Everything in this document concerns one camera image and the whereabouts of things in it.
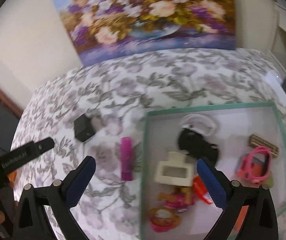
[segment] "white plastic toy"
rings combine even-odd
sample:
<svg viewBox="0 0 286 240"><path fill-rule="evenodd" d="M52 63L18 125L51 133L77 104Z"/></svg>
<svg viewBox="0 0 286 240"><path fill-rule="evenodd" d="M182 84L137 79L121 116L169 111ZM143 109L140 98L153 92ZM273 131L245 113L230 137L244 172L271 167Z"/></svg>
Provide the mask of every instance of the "white plastic toy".
<svg viewBox="0 0 286 240"><path fill-rule="evenodd" d="M194 166L185 163L185 158L185 154L169 152L168 161L158 162L154 181L161 184L191 187Z"/></svg>

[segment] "blue gripper pad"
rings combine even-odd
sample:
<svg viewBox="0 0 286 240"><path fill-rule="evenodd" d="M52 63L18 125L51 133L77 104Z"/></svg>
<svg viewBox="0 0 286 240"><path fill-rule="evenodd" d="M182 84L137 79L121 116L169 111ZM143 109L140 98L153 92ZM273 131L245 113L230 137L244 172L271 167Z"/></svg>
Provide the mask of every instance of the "blue gripper pad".
<svg viewBox="0 0 286 240"><path fill-rule="evenodd" d="M70 171L65 177L62 192L65 193L65 204L68 208L75 207L78 204L95 173L95 169L95 159L86 156L77 169Z"/></svg>
<svg viewBox="0 0 286 240"><path fill-rule="evenodd" d="M196 171L215 205L225 210L227 207L227 192L203 159L197 161Z"/></svg>

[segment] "white cable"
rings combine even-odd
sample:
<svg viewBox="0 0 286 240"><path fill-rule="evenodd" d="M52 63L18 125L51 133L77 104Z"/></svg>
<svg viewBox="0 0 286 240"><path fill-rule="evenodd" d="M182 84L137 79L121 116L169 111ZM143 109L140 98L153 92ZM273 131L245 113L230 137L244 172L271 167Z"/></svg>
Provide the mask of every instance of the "white cable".
<svg viewBox="0 0 286 240"><path fill-rule="evenodd" d="M208 127L209 131L206 132L200 124ZM209 118L207 115L203 114L189 114L182 118L181 120L182 128L188 128L192 131L195 131L203 136L210 136L216 130L216 123Z"/></svg>

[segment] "red package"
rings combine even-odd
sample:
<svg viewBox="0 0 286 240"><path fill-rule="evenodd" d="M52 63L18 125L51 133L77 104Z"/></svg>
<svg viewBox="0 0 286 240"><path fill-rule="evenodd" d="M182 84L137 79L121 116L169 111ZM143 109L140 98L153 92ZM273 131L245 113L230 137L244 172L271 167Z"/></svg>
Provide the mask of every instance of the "red package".
<svg viewBox="0 0 286 240"><path fill-rule="evenodd" d="M196 176L193 179L193 190L194 190L195 194L201 200L203 200L206 204L211 205L214 203L209 192L207 191L204 183L202 182L202 180L199 176Z"/></svg>

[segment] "black power adapter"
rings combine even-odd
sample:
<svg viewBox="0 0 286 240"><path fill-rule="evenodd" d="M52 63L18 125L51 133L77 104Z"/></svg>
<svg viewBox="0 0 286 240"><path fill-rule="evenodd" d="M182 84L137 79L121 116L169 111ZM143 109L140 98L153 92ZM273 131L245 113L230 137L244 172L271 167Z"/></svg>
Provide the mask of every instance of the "black power adapter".
<svg viewBox="0 0 286 240"><path fill-rule="evenodd" d="M91 118L82 114L79 118L74 120L74 137L81 142L85 142L95 135L95 130L92 126Z"/></svg>

